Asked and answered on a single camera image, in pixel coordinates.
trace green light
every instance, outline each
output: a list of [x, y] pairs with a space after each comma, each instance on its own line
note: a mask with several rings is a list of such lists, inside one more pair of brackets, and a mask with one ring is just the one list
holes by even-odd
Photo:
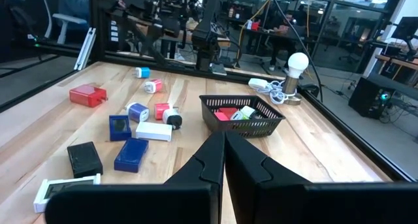
[[380, 95], [380, 99], [382, 99], [382, 100], [387, 100], [389, 98], [389, 94], [387, 94], [387, 93], [384, 93], [384, 94], [382, 94], [382, 95]]

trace blue and white cylinder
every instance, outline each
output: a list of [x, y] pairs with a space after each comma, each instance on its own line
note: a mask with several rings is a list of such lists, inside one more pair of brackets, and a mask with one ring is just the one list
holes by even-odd
[[136, 67], [135, 77], [137, 78], [148, 78], [150, 77], [151, 70], [148, 67]]
[[150, 109], [139, 103], [128, 104], [126, 106], [126, 111], [128, 112], [129, 119], [138, 123], [146, 121], [148, 116], [150, 116]]

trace lamp base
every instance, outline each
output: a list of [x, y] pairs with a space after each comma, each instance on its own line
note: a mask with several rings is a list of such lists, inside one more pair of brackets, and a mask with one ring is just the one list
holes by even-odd
[[291, 106], [298, 106], [300, 105], [300, 102], [302, 101], [302, 96], [297, 93], [295, 96], [289, 97], [288, 100], [284, 101], [284, 104], [288, 104]]
[[[299, 79], [286, 76], [285, 85], [283, 87], [283, 92], [286, 94], [294, 93], [298, 86], [298, 83], [299, 83]], [[289, 97], [288, 100], [284, 101], [284, 104], [297, 106], [297, 105], [300, 105], [301, 100], [302, 100], [302, 96], [299, 93], [297, 93], [295, 96]]]

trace computer tower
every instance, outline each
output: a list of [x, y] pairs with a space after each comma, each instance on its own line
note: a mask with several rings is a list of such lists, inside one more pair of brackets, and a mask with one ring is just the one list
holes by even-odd
[[394, 89], [386, 88], [362, 77], [354, 89], [348, 105], [361, 116], [378, 120], [393, 93]]

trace black box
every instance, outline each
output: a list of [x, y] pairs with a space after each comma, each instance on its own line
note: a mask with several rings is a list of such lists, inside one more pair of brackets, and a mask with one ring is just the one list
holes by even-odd
[[67, 147], [74, 178], [103, 174], [103, 166], [93, 142]]
[[361, 116], [378, 120], [390, 102], [393, 93], [394, 89], [386, 88], [383, 84], [362, 77], [348, 105]]

